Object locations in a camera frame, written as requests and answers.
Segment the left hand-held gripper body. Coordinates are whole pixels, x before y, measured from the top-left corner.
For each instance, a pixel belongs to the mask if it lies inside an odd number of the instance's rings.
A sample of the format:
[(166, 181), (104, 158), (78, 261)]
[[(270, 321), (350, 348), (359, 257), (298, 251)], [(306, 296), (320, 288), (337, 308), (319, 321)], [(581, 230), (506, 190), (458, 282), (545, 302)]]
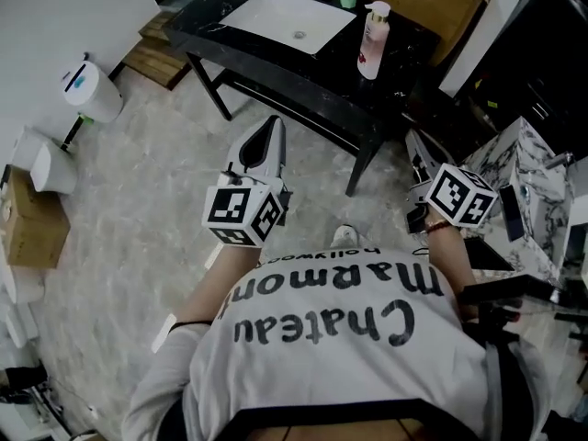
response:
[(286, 221), (291, 192), (277, 167), (247, 169), (230, 162), (207, 190), (202, 226), (222, 243), (261, 248)]

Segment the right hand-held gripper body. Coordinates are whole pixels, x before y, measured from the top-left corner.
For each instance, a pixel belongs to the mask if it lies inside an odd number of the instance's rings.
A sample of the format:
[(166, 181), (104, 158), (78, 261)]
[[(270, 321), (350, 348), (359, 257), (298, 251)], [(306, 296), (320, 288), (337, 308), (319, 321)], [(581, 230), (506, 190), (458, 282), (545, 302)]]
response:
[(428, 206), (454, 226), (478, 228), (497, 198), (497, 192), (478, 174), (442, 164), (433, 178), (420, 181), (410, 189), (412, 209), (406, 215), (408, 232), (425, 231)]

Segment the white pink pump bottle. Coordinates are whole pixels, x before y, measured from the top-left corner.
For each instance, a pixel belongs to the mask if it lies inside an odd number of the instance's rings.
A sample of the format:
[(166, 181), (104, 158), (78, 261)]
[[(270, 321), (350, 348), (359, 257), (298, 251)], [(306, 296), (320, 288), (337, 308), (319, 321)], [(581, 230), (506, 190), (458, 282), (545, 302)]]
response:
[(357, 58), (357, 69), (368, 80), (377, 78), (386, 41), (390, 32), (390, 5), (374, 1), (365, 5), (369, 10)]

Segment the person's left forearm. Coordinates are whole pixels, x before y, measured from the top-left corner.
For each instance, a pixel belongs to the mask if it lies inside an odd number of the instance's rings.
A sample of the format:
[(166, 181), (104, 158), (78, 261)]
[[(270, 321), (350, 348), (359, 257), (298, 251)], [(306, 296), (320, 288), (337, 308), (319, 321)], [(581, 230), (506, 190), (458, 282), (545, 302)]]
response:
[(260, 248), (224, 246), (175, 314), (176, 322), (212, 322), (235, 284), (257, 266), (260, 255)]

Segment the person's right forearm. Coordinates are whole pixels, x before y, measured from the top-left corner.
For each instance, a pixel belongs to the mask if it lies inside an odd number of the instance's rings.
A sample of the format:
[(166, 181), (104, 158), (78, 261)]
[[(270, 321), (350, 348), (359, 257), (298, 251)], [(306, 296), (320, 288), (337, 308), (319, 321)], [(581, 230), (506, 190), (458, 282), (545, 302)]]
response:
[(434, 209), (428, 211), (425, 230), (429, 261), (445, 276), (458, 299), (465, 287), (476, 284), (464, 239), (459, 229)]

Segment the black marble vanity table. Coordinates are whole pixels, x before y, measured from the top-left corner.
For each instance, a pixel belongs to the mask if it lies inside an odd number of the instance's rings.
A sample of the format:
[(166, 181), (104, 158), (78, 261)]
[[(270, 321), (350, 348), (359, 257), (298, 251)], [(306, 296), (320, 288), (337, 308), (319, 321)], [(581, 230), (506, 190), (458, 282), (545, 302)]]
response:
[(253, 0), (192, 0), (165, 26), (172, 47), (184, 53), (217, 110), (231, 119), (218, 93), (227, 85), (314, 130), (356, 158), (346, 195), (385, 141), (401, 138), (406, 100), (435, 52), (432, 31), (390, 14), (378, 77), (356, 67), (367, 12), (313, 54), (223, 23)]

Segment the chrome faucet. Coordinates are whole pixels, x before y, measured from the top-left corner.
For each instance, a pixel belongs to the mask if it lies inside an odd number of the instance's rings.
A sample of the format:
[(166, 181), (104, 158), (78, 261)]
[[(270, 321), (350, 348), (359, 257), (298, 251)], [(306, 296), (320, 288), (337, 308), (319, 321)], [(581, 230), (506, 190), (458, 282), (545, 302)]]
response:
[(574, 155), (571, 152), (564, 152), (555, 155), (553, 158), (547, 159), (544, 163), (546, 170), (554, 169), (558, 166), (568, 167), (574, 162)]

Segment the black chest-mounted device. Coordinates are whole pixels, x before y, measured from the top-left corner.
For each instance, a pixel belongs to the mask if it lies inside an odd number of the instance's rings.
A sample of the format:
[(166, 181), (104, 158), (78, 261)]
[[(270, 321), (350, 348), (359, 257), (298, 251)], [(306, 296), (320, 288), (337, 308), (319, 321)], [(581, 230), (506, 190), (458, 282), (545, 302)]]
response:
[(459, 304), (479, 309), (511, 307), (518, 311), (526, 301), (562, 308), (572, 305), (571, 295), (566, 289), (530, 275), (467, 286), (458, 296)]

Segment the black cabinet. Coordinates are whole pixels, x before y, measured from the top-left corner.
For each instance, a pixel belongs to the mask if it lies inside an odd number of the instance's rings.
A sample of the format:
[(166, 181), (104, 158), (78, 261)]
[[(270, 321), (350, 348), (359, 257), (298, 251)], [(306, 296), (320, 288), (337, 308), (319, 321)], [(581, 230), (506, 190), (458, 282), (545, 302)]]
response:
[(523, 117), (555, 153), (588, 156), (588, 0), (524, 0), (459, 92), (504, 130)]

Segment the white sink basin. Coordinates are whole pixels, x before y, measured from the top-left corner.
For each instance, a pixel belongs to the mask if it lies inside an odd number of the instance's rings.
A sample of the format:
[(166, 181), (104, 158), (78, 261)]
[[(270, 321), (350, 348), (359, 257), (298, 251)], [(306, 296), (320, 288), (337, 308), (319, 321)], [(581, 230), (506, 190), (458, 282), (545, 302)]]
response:
[(247, 0), (221, 24), (315, 55), (355, 18), (314, 0)]

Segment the white round trash bin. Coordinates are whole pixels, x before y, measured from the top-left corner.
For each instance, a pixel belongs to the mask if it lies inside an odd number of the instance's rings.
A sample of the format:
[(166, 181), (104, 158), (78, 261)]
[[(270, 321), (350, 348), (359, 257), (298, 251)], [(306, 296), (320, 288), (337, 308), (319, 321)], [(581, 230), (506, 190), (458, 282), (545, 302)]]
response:
[(70, 65), (61, 78), (62, 95), (74, 110), (100, 123), (113, 121), (123, 108), (123, 98), (104, 71), (88, 60)]

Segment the person's white printed shirt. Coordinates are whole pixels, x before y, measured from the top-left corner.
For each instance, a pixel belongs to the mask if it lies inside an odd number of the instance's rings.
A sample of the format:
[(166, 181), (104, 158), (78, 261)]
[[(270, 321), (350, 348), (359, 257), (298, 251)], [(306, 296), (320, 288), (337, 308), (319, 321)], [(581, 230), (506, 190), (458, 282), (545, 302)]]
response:
[(123, 441), (242, 441), (256, 429), (415, 419), (456, 441), (534, 441), (549, 412), (536, 348), (465, 325), (445, 276), (376, 247), (272, 259), (212, 322), (176, 323)]

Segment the white toilet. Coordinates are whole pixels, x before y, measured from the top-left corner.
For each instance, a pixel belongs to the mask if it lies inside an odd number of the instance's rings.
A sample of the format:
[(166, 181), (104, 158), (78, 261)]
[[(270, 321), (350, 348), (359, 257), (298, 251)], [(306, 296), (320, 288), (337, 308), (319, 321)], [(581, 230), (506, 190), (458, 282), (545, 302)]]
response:
[(24, 127), (15, 143), (11, 164), (28, 173), (37, 192), (71, 195), (77, 184), (72, 157), (53, 139)]

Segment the small cardboard box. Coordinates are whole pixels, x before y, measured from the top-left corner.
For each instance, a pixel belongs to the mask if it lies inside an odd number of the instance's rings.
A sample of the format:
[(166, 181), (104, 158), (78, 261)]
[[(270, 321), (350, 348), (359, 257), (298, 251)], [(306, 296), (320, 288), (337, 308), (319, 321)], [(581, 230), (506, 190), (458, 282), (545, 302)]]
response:
[(27, 171), (12, 167), (0, 205), (0, 239), (10, 266), (57, 267), (70, 222), (59, 196), (35, 190)]

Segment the green-handled brush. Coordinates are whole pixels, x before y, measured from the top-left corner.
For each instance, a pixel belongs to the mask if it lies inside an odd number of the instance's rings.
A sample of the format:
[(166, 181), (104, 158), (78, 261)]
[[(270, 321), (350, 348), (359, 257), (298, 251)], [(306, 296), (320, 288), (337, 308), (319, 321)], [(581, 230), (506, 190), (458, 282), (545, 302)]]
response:
[(79, 114), (77, 117), (77, 120), (75, 121), (75, 123), (70, 128), (67, 135), (65, 136), (65, 139), (63, 140), (63, 142), (61, 144), (61, 150), (64, 152), (68, 152), (70, 150), (70, 148), (73, 146), (74, 139), (75, 139), (78, 131), (82, 128), (82, 126), (85, 124), (91, 125), (93, 123), (94, 123), (93, 119), (89, 118), (86, 115)]

